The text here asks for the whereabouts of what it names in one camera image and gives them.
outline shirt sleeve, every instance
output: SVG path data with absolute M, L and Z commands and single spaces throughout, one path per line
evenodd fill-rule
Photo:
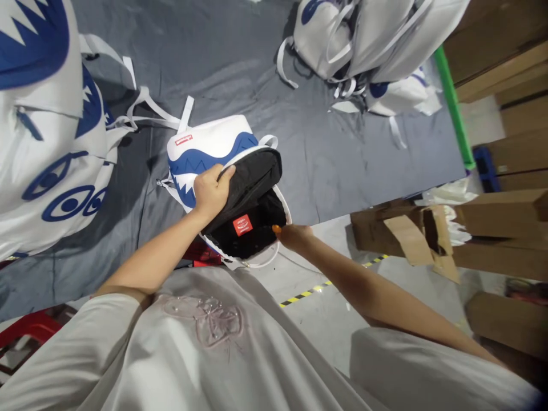
M 85 303 L 0 389 L 2 408 L 76 409 L 123 355 L 141 312 L 137 300 L 123 294 Z
M 350 379 L 390 410 L 525 410 L 538 391 L 497 364 L 414 335 L 352 335 Z

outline backpack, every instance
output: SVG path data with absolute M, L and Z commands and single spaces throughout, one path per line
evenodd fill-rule
M 8 1 L 12 25 L 0 34 L 0 261 L 39 253 L 88 226 L 107 195 L 118 143 L 137 130 L 136 104 L 146 102 L 177 129 L 142 87 L 126 116 L 114 119 L 84 55 L 121 58 L 94 35 L 79 35 L 69 0 Z
M 291 224 L 291 213 L 276 185 L 282 175 L 277 138 L 267 135 L 257 141 L 243 115 L 187 127 L 193 101 L 187 99 L 184 120 L 167 143 L 170 174 L 158 185 L 188 213 L 196 207 L 196 177 L 215 164 L 223 165 L 222 175 L 234 164 L 227 203 L 200 237 L 225 260 L 263 267 L 280 248 L 272 226 Z
M 336 99 L 365 94 L 368 111 L 380 115 L 423 107 L 421 102 L 432 96 L 432 89 L 425 78 L 422 86 L 417 85 L 417 76 L 424 77 L 420 67 L 456 28 L 468 3 L 353 0 L 344 5 L 340 1 L 301 0 L 293 37 L 278 50 L 277 71 L 296 88 L 280 58 L 285 45 L 290 44 L 318 76 L 339 84 Z M 320 10 L 329 13 L 316 16 Z M 301 25 L 303 19 L 311 27 Z M 335 34 L 338 42 L 333 42 Z M 340 58 L 329 59 L 332 55 Z

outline red label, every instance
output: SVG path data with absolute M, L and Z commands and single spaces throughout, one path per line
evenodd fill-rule
M 189 134 L 185 137 L 181 137 L 180 139 L 175 140 L 175 145 L 179 146 L 179 145 L 181 145 L 183 143 L 186 143 L 187 141 L 190 141 L 190 140 L 192 140 L 192 134 Z
M 236 234 L 238 234 L 238 237 L 245 232 L 253 230 L 253 226 L 251 225 L 251 221 L 249 220 L 247 214 L 237 218 L 232 222 L 232 224 L 234 224 L 234 229 L 236 229 Z

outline hand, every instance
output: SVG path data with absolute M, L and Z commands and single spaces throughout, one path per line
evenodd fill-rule
M 192 212 L 199 215 L 205 225 L 209 224 L 227 203 L 228 187 L 230 179 L 236 172 L 236 166 L 228 167 L 217 182 L 222 169 L 221 164 L 216 164 L 194 180 L 196 207 Z
M 286 248 L 296 253 L 301 253 L 311 240 L 315 238 L 312 229 L 307 225 L 290 224 L 284 228 L 273 225 L 272 230 Z

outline dark gray sheet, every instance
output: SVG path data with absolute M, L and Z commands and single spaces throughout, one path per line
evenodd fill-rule
M 398 119 L 409 149 L 399 150 L 388 121 L 327 113 L 333 89 L 287 58 L 293 91 L 274 57 L 291 33 L 293 0 L 73 0 L 79 30 L 131 56 L 139 85 L 172 115 L 196 98 L 190 125 L 245 114 L 258 138 L 280 140 L 280 188 L 293 220 L 314 224 L 465 176 L 446 108 Z M 108 58 L 86 66 L 113 112 L 133 93 Z M 183 214 L 156 185 L 167 173 L 172 130 L 144 128 L 119 149 L 108 194 L 83 231 L 0 271 L 0 320 L 93 293 L 136 248 Z

